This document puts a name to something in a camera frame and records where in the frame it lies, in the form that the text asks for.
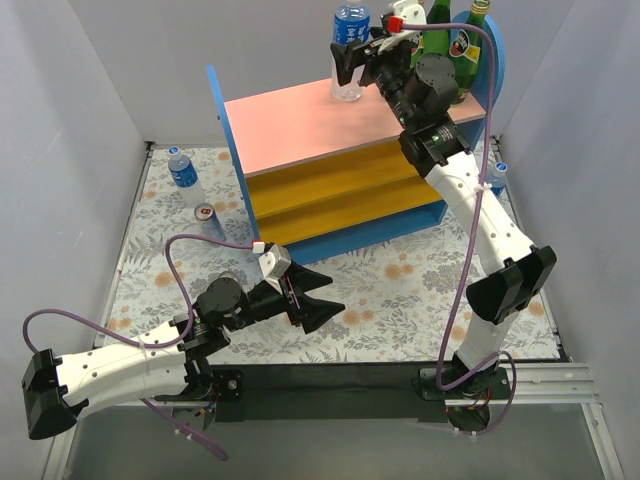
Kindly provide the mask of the green Perrier bottle red label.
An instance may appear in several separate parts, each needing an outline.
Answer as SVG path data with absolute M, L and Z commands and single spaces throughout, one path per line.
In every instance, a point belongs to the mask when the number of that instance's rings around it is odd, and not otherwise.
M 465 24 L 482 28 L 490 5 L 489 0 L 474 0 Z M 481 50 L 482 37 L 468 29 L 460 29 L 450 44 L 449 58 L 455 67 L 455 81 L 458 85 L 454 105 L 464 101 L 473 86 L 479 69 Z

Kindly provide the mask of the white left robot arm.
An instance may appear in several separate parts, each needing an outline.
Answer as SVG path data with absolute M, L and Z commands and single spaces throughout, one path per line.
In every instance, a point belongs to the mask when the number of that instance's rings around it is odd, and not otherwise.
M 220 276 L 189 313 L 134 338 L 76 354 L 34 350 L 21 380 L 28 436 L 61 434 L 102 409 L 153 397 L 171 401 L 216 397 L 221 388 L 210 355 L 230 344 L 230 333 L 280 314 L 307 334 L 344 311 L 343 304 L 309 296 L 331 277 L 291 264 L 277 280 L 250 291 Z

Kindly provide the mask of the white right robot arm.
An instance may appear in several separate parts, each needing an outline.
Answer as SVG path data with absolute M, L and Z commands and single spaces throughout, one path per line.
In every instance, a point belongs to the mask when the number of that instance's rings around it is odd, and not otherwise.
M 409 41 L 383 35 L 330 47 L 339 85 L 362 71 L 360 86 L 375 85 L 402 127 L 398 141 L 407 161 L 445 201 L 469 236 L 467 256 L 478 257 L 482 279 L 469 283 L 461 274 L 457 298 L 465 298 L 472 315 L 466 337 L 446 365 L 420 373 L 428 398 L 474 399 L 448 419 L 458 432 L 477 436 L 492 430 L 487 411 L 492 381 L 501 369 L 507 333 L 536 296 L 557 262 L 549 246 L 538 247 L 512 221 L 485 181 L 487 167 L 476 163 L 448 109 L 458 86 L 454 66 L 429 53 L 410 62 Z

